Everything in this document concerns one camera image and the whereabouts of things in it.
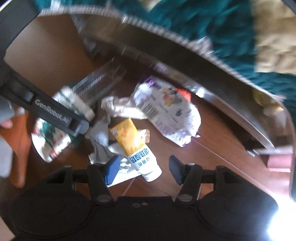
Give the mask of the grey tissue paper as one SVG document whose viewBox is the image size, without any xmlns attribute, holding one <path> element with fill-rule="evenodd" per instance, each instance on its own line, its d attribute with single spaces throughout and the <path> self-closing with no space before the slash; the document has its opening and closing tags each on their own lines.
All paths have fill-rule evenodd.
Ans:
<svg viewBox="0 0 296 241">
<path fill-rule="evenodd" d="M 88 156 L 91 164 L 106 164 L 112 157 L 115 156 L 108 148 L 108 125 L 110 118 L 104 117 L 97 121 L 96 124 L 89 130 L 89 139 L 94 148 L 94 151 Z"/>
</svg>

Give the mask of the yellow white milk carton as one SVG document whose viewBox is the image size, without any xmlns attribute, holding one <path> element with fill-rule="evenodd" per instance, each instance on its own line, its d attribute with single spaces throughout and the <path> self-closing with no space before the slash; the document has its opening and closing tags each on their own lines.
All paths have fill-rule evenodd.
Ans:
<svg viewBox="0 0 296 241">
<path fill-rule="evenodd" d="M 109 131 L 115 137 L 117 143 L 123 149 L 127 160 L 147 182 L 152 182 L 159 178 L 162 170 L 158 165 L 155 155 L 146 145 L 135 124 L 131 119 L 126 119 Z"/>
</svg>

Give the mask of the christmas pattern paper bag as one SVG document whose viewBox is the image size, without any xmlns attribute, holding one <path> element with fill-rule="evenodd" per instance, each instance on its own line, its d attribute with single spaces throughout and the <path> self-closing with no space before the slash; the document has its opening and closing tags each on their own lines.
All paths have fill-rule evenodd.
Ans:
<svg viewBox="0 0 296 241">
<path fill-rule="evenodd" d="M 88 121 L 95 118 L 92 108 L 68 86 L 64 86 L 56 92 L 53 99 L 74 113 L 86 117 Z M 47 163 L 52 162 L 70 144 L 77 146 L 83 139 L 82 135 L 73 137 L 41 118 L 36 120 L 31 137 L 36 151 Z"/>
</svg>

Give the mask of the brown toothpaste box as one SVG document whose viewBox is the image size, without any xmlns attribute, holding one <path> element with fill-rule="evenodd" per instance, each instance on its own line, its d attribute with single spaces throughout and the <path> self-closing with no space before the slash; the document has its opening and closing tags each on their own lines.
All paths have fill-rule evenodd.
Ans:
<svg viewBox="0 0 296 241">
<path fill-rule="evenodd" d="M 125 76 L 126 69 L 112 59 L 78 82 L 72 91 L 87 105 L 104 97 Z"/>
</svg>

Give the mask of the orange foam fruit net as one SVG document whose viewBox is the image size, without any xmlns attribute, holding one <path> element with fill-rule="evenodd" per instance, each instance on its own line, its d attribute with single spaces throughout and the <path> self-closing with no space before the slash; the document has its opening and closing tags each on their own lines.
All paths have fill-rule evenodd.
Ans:
<svg viewBox="0 0 296 241">
<path fill-rule="evenodd" d="M 177 92 L 180 93 L 188 102 L 191 102 L 191 92 L 181 88 L 177 88 Z"/>
</svg>

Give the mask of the orange slipper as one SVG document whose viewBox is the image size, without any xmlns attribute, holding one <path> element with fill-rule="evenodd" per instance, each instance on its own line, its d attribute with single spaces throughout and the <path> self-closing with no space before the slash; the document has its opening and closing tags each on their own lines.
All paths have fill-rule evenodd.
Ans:
<svg viewBox="0 0 296 241">
<path fill-rule="evenodd" d="M 1 137 L 12 148 L 12 167 L 9 180 L 16 188 L 23 188 L 26 182 L 28 157 L 31 148 L 30 134 L 27 130 L 28 113 L 15 116 L 11 129 L 2 129 Z"/>
</svg>

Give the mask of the crumpled beige paper wrapper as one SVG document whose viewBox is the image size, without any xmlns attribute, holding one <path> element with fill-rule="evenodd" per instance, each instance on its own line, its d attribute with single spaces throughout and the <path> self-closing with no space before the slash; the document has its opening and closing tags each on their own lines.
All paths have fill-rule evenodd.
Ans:
<svg viewBox="0 0 296 241">
<path fill-rule="evenodd" d="M 136 107 L 130 97 L 107 96 L 102 99 L 101 108 L 112 118 L 147 119 L 147 116 Z"/>
</svg>

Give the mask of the white purple snack bag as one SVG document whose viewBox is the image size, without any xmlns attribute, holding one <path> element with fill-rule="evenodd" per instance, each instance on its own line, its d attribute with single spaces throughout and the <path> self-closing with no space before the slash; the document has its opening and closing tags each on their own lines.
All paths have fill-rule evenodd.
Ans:
<svg viewBox="0 0 296 241">
<path fill-rule="evenodd" d="M 184 147 L 198 135 L 201 116 L 197 107 L 170 83 L 151 76 L 135 87 L 132 99 L 155 128 L 176 145 Z"/>
</svg>

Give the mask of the teal cream quilt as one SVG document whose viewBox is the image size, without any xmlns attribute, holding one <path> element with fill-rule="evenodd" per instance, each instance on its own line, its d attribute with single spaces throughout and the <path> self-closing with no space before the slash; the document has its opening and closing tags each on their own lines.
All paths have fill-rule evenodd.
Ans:
<svg viewBox="0 0 296 241">
<path fill-rule="evenodd" d="M 282 1 L 36 1 L 56 6 L 107 6 L 194 41 L 295 112 L 295 13 Z"/>
</svg>

